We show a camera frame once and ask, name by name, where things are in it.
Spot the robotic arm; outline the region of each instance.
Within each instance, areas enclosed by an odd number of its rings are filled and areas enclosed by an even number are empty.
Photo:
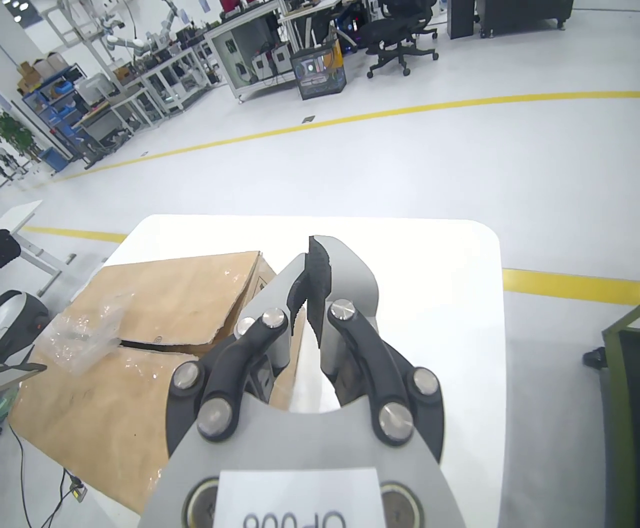
[[[296,314],[307,320],[341,408],[287,413],[268,405],[289,363]],[[172,377],[170,455],[139,528],[207,527],[223,470],[375,467],[387,527],[464,528],[440,471],[444,407],[437,377],[378,335],[371,270],[332,237],[309,239],[247,304],[234,334]]]
[[[107,49],[109,51],[115,50],[116,46],[127,47],[133,50],[136,57],[142,57],[147,51],[151,50],[151,45],[149,43],[145,43],[139,38],[129,40],[128,38],[120,38],[115,35],[107,35],[106,41]]]
[[[171,26],[173,25],[173,21],[176,16],[178,16],[178,8],[172,2],[172,0],[163,0],[169,6],[169,14],[166,16],[166,19],[162,21],[162,30],[160,31],[160,36],[156,42],[169,42],[169,34],[171,33]],[[137,57],[143,56],[146,52],[151,51],[152,48],[152,34],[147,33],[147,38],[149,39],[147,42],[144,42],[142,39],[135,38],[130,40],[128,38],[120,38],[113,34],[114,27],[123,27],[124,24],[114,19],[114,15],[107,15],[100,19],[100,26],[102,31],[107,36],[106,38],[106,46],[109,51],[113,51],[116,49],[116,46],[130,48],[134,51]]]

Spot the potted plant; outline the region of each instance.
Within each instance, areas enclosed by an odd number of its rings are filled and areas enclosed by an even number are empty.
[[[38,159],[40,148],[33,139],[31,131],[7,112],[0,115],[0,137],[23,156]]]

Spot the white floor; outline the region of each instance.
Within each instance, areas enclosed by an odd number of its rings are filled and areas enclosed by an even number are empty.
[[[632,0],[624,4],[640,8]],[[102,165],[296,126],[310,115],[317,122],[500,95],[640,90],[640,13],[575,11],[564,32],[482,41],[450,41],[440,27],[440,60],[410,58],[409,77],[389,65],[366,79],[373,58],[360,52],[348,57],[349,84],[340,95],[301,101],[290,88],[239,105],[222,86]],[[640,99],[446,109],[194,150],[59,181],[81,173],[76,164],[53,180],[35,175],[5,186],[0,207],[44,199],[34,225],[122,233],[156,212],[469,218],[498,234],[504,267],[640,280],[638,138]],[[44,181],[55,183],[38,186]],[[30,238],[59,257],[77,253],[78,280],[114,249]],[[0,273],[0,289],[34,291],[46,279],[39,274],[14,261]],[[60,309],[74,287],[73,281],[54,285],[45,302]],[[500,526],[600,528],[602,405],[598,376],[580,357],[629,307],[507,293],[505,309],[508,448]],[[26,456],[28,508],[39,525],[55,504],[60,474],[36,450]],[[19,452],[7,434],[0,436],[0,468],[9,476],[0,477],[0,518],[8,519],[2,526],[25,526]],[[89,525],[91,516],[91,525],[102,526],[107,521],[97,520],[101,510],[92,500],[89,494],[81,505],[65,503],[54,526]]]

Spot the cardboard box on shelf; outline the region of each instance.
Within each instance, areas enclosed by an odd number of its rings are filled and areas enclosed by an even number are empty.
[[[113,73],[119,81],[123,81],[126,77],[131,75],[131,70],[126,66],[122,66],[121,68],[115,69]]]
[[[27,81],[25,81],[24,79],[20,79],[18,81],[18,88],[20,89],[20,91],[22,92],[23,95],[29,93],[31,90],[29,89],[29,85],[27,84]]]
[[[125,342],[80,376],[36,342],[29,361],[48,368],[22,383],[11,425],[84,482],[141,513],[168,461],[173,371],[195,359],[190,353],[203,355],[230,335],[242,308],[274,276],[259,252],[102,268],[64,314],[95,317],[105,298],[132,292],[119,332]],[[283,410],[291,402],[304,321],[301,310],[291,362],[269,402]]]
[[[36,86],[42,82],[42,76],[36,70],[22,76],[22,78],[28,86]]]
[[[22,77],[26,77],[30,73],[34,72],[35,69],[28,62],[23,62],[18,66],[18,71]]]

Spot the white desk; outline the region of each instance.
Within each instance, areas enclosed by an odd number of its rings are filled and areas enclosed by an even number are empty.
[[[506,365],[500,247],[472,221],[159,214],[144,219],[105,266],[261,250],[276,271],[309,235],[345,242],[380,289],[380,335],[442,384],[441,467],[467,528],[496,528],[504,466]],[[336,406],[305,327],[292,409]],[[118,526],[134,514],[96,494]]]
[[[42,271],[46,271],[51,275],[51,278],[47,283],[38,290],[38,297],[42,297],[44,292],[48,290],[49,286],[53,284],[63,270],[68,269],[67,264],[75,258],[75,254],[72,253],[67,257],[66,262],[58,260],[53,255],[50,255],[42,248],[32,244],[23,236],[18,235],[18,231],[24,227],[24,225],[33,217],[36,209],[40,206],[42,200],[36,200],[28,204],[16,205],[9,209],[6,213],[0,216],[0,229],[6,229],[11,233],[13,238],[20,244],[22,251],[20,256],[30,262],[34,266],[40,268]]]

